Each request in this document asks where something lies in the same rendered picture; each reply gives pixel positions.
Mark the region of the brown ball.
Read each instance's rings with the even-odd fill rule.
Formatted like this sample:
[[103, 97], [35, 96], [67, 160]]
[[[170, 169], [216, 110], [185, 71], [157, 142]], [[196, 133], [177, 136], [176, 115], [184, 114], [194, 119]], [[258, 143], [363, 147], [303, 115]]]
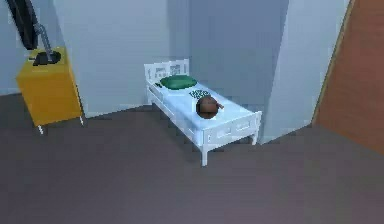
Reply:
[[201, 97], [196, 103], [196, 113], [204, 119], [212, 119], [224, 106], [212, 96]]

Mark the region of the brown wooden door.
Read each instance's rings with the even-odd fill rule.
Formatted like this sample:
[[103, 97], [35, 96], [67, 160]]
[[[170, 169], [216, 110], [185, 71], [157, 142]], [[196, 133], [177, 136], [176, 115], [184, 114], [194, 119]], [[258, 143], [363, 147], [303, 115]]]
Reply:
[[314, 123], [384, 154], [384, 0], [353, 0]]

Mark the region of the green pillow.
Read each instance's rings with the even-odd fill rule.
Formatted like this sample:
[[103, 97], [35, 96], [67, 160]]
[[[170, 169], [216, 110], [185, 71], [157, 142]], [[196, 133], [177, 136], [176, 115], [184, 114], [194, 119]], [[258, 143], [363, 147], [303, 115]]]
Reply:
[[160, 83], [170, 90], [180, 90], [195, 86], [197, 81], [188, 75], [173, 75], [162, 78]]

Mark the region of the yellow cabinet stand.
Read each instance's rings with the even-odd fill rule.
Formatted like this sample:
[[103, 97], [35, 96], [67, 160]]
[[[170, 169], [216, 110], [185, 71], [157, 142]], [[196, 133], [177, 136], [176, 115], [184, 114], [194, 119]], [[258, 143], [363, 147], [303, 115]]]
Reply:
[[55, 47], [61, 54], [56, 64], [34, 66], [42, 49], [33, 50], [19, 74], [16, 82], [31, 115], [33, 124], [41, 135], [43, 126], [60, 121], [78, 118], [83, 125], [82, 109], [67, 50]]

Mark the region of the white bed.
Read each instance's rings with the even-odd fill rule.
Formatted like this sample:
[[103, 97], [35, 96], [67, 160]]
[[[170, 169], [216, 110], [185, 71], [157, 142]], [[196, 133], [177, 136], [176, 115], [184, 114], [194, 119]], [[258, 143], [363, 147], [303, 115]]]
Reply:
[[200, 150], [208, 153], [245, 137], [257, 142], [262, 113], [252, 112], [197, 82], [187, 59], [146, 64], [147, 97]]

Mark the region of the black television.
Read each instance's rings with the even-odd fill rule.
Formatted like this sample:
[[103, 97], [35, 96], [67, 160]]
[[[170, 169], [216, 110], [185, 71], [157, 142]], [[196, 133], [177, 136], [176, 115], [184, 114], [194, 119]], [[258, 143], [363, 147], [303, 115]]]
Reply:
[[57, 64], [61, 54], [51, 47], [45, 27], [38, 22], [31, 0], [5, 0], [26, 50], [36, 50], [41, 38], [44, 50], [35, 56], [33, 65]]

